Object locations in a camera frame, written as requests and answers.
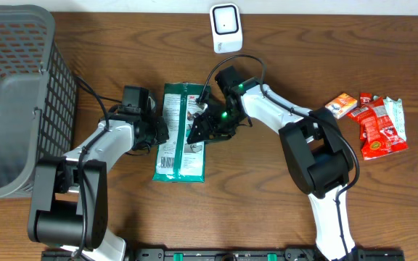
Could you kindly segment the green white packet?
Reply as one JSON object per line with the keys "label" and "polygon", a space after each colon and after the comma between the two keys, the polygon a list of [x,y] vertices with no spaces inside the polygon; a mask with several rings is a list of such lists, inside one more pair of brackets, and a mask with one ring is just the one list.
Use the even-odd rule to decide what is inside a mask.
{"label": "green white packet", "polygon": [[196,103],[202,85],[167,83],[163,94],[163,118],[169,139],[159,145],[154,181],[202,183],[205,181],[205,144],[187,143],[196,116],[203,108]]}

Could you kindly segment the small orange white packet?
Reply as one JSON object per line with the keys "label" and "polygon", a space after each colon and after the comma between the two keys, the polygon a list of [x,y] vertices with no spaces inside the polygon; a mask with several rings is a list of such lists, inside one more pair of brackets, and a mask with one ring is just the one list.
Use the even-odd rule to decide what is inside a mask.
{"label": "small orange white packet", "polygon": [[357,107],[358,101],[347,93],[334,98],[325,107],[339,120]]}

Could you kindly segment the orange-red snack bag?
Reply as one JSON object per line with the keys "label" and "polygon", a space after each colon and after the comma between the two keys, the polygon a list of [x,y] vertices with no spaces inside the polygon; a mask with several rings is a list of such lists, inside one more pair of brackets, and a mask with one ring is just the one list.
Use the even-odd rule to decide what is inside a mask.
{"label": "orange-red snack bag", "polygon": [[409,148],[398,135],[383,98],[362,105],[348,113],[348,116],[364,128],[366,138],[361,148],[364,160],[384,157]]}

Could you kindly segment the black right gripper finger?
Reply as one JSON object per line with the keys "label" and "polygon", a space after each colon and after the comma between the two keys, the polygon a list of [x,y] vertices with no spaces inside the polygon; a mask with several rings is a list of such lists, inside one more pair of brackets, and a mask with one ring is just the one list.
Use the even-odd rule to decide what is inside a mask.
{"label": "black right gripper finger", "polygon": [[210,140],[210,134],[207,133],[192,133],[190,134],[190,144],[206,142]]}
{"label": "black right gripper finger", "polygon": [[196,117],[193,121],[192,128],[187,137],[188,144],[190,144],[190,134],[192,133],[208,133],[208,123],[202,115]]}

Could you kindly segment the pale mint wipes packet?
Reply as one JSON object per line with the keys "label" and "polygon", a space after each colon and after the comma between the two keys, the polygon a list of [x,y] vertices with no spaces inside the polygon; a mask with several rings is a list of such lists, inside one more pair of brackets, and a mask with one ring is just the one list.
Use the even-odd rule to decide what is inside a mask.
{"label": "pale mint wipes packet", "polygon": [[401,99],[375,96],[369,105],[377,122],[378,133],[392,145],[406,143],[405,117]]}

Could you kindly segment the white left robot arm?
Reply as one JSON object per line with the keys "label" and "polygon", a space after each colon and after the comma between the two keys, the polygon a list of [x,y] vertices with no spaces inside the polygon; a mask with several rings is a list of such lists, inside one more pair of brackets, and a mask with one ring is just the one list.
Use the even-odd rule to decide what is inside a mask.
{"label": "white left robot arm", "polygon": [[107,112],[97,129],[34,169],[28,217],[31,241],[56,245],[72,260],[125,260],[126,240],[108,228],[107,174],[126,153],[165,143],[168,127],[151,112]]}

